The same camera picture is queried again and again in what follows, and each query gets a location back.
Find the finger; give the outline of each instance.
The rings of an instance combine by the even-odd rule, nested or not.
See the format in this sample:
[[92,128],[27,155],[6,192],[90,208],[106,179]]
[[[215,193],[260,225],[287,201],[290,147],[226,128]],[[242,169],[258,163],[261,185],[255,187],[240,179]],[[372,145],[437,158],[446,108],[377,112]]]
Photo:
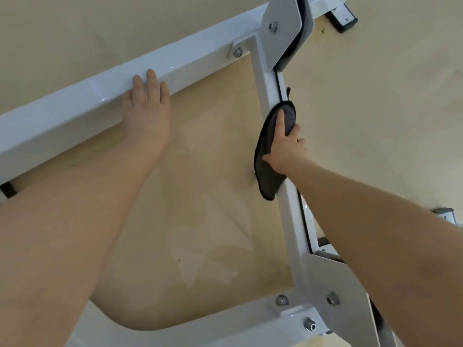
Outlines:
[[299,135],[299,133],[300,133],[300,125],[299,125],[299,124],[296,124],[296,125],[292,128],[291,132],[289,133],[289,136],[297,137],[297,136]]
[[154,100],[159,102],[161,97],[159,89],[159,81],[157,80],[156,73],[153,69],[148,69],[146,71],[146,87],[148,93],[148,100]]
[[165,81],[161,82],[161,104],[170,106],[170,89]]
[[140,104],[146,102],[146,95],[143,88],[143,81],[139,75],[135,75],[132,78],[133,89],[132,89],[132,102],[133,104]]
[[276,116],[274,138],[284,137],[284,136],[285,136],[285,112],[283,110],[279,110]]
[[131,89],[122,94],[122,106],[124,107],[124,110],[129,110],[133,107]]

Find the hand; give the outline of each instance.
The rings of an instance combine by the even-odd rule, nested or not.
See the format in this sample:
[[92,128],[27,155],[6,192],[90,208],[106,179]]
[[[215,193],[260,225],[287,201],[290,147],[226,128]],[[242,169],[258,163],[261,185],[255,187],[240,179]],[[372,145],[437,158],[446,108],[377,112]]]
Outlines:
[[285,114],[283,110],[278,111],[270,154],[262,156],[277,173],[288,175],[298,161],[307,159],[306,140],[298,139],[299,133],[300,125],[296,124],[289,135],[285,136]]
[[170,92],[153,69],[148,69],[146,77],[146,90],[139,75],[132,78],[133,88],[122,96],[122,118],[126,139],[160,157],[170,141]]

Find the bare skin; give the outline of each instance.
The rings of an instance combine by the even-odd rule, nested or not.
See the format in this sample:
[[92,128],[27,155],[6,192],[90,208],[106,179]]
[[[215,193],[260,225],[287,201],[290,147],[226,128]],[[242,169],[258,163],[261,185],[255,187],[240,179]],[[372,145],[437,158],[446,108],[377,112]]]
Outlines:
[[309,160],[278,113],[263,160],[287,175],[407,347],[463,346],[463,233],[416,204]]
[[144,181],[170,139],[153,70],[123,96],[126,138],[0,207],[0,346],[64,346]]

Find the screw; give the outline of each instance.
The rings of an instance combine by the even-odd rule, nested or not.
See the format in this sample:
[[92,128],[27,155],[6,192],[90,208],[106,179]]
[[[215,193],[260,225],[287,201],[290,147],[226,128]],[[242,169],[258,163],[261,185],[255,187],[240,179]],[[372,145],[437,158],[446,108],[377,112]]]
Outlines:
[[288,305],[289,304],[288,297],[286,297],[285,295],[276,296],[275,304],[277,306],[286,306],[286,305]]
[[278,31],[278,22],[271,22],[269,24],[269,32],[275,34]]
[[315,321],[312,318],[305,318],[304,327],[306,328],[307,331],[315,331],[317,328],[317,325],[315,324]]
[[235,56],[236,58],[240,58],[242,55],[243,55],[243,49],[241,47],[238,47],[235,53],[233,54],[233,56]]
[[327,302],[329,305],[332,306],[335,306],[340,303],[338,295],[333,291],[327,294]]

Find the gray cloth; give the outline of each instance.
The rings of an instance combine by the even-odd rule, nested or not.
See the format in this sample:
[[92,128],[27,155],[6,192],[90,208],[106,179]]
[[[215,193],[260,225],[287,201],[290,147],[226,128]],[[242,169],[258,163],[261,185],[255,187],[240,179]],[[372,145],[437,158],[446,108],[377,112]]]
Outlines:
[[276,192],[280,188],[286,175],[275,172],[269,163],[262,160],[264,154],[270,153],[273,137],[275,135],[276,115],[279,110],[285,112],[285,135],[293,129],[296,124],[296,109],[291,101],[283,101],[277,104],[270,111],[265,119],[261,133],[259,135],[258,145],[254,152],[254,171],[259,183],[259,190],[262,196],[269,201],[275,198]]

